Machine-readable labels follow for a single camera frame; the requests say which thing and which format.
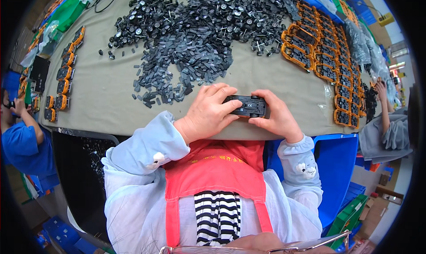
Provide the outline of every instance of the black and white striped shirt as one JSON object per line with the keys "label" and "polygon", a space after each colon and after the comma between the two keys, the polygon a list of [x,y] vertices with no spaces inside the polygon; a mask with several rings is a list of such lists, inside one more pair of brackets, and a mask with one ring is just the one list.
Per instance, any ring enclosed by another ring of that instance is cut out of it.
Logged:
{"label": "black and white striped shirt", "polygon": [[194,195],[197,245],[223,246],[239,238],[241,200],[238,193],[203,191]]}

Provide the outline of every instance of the pile of black plastic pieces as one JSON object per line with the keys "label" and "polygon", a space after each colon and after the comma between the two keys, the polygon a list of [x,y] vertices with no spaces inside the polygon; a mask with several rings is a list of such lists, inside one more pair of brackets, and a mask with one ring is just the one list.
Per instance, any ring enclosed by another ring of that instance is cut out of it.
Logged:
{"label": "pile of black plastic pieces", "polygon": [[368,87],[365,83],[363,83],[364,94],[365,94],[365,111],[367,113],[367,123],[373,120],[374,115],[376,114],[376,95],[377,92],[374,87]]}
{"label": "pile of black plastic pieces", "polygon": [[90,156],[93,172],[98,176],[99,182],[104,184],[104,165],[101,163],[101,159],[105,157],[105,153],[110,147],[115,147],[115,143],[112,140],[80,138],[82,139],[83,149]]}
{"label": "pile of black plastic pieces", "polygon": [[[194,84],[210,85],[219,76],[225,77],[232,64],[233,40],[247,42],[261,56],[280,53],[281,33],[287,17],[285,4],[274,0],[188,0],[188,5],[173,0],[132,0],[129,15],[117,19],[117,34],[109,48],[120,48],[140,40],[144,51],[133,86],[148,89],[143,96],[132,94],[151,108],[152,104],[180,102],[192,92]],[[113,51],[109,57],[115,59]],[[179,83],[173,87],[168,71],[176,64]],[[154,101],[157,95],[161,101]]]}

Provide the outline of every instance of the apron strap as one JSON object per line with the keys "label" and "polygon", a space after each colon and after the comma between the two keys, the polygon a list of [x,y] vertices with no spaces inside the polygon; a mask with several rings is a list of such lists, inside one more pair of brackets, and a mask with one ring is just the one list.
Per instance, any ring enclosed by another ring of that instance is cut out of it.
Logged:
{"label": "apron strap", "polygon": [[166,202],[166,239],[167,246],[179,246],[180,221],[179,200]]}
{"label": "apron strap", "polygon": [[257,211],[257,216],[259,218],[259,223],[260,227],[262,228],[262,232],[273,233],[274,231],[272,230],[272,225],[270,224],[268,209],[266,208],[265,203],[259,200],[255,200],[254,207]]}

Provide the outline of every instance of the yellow power socket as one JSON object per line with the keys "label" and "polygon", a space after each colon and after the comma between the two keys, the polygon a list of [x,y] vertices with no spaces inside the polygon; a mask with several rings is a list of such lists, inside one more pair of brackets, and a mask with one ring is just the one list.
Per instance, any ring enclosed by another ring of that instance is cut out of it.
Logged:
{"label": "yellow power socket", "polygon": [[392,16],[391,12],[384,14],[383,16],[379,17],[379,24],[380,26],[384,27],[388,25],[389,23],[394,22],[394,16]]}

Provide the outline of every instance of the gray tablecloth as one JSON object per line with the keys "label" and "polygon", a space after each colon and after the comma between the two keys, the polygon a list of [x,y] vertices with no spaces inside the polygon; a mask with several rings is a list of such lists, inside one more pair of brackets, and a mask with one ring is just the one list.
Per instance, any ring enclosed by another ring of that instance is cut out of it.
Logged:
{"label": "gray tablecloth", "polygon": [[[82,25],[86,27],[84,43],[76,51],[75,74],[69,93],[70,107],[59,112],[55,123],[44,119],[42,109],[39,122],[43,125],[130,136],[162,111],[170,111],[176,119],[183,117],[188,111],[200,89],[196,82],[194,92],[186,96],[183,102],[175,102],[173,105],[155,104],[149,109],[141,101],[132,98],[133,80],[138,78],[137,68],[133,68],[133,65],[141,64],[143,44],[139,44],[139,48],[127,45],[117,49],[114,53],[115,60],[108,58],[107,51],[103,56],[98,54],[98,50],[105,49],[109,38],[117,32],[114,26],[117,17],[129,13],[129,1],[115,0],[105,11],[98,14],[93,8],[84,11],[64,34],[51,57],[45,92],[41,97],[42,106],[45,105],[47,95],[56,96],[56,74],[61,66],[62,50],[72,41],[78,28]],[[102,0],[98,9],[102,9],[109,2],[110,0]],[[307,73],[281,54],[258,57],[251,51],[249,43],[242,44],[237,41],[234,41],[231,47],[234,62],[226,77],[217,81],[236,87],[238,94],[249,95],[257,89],[271,90],[286,102],[306,135],[357,132],[334,123],[334,86],[318,78],[313,72]],[[132,48],[136,50],[134,54],[131,52]],[[176,66],[170,65],[169,71],[175,76],[172,83],[176,86],[179,81]],[[368,83],[368,74],[363,74],[362,79]],[[145,91],[142,88],[139,94],[143,95]],[[360,128],[364,124],[365,118],[362,118]],[[249,124],[246,118],[240,118],[213,138],[272,140],[280,137]]]}

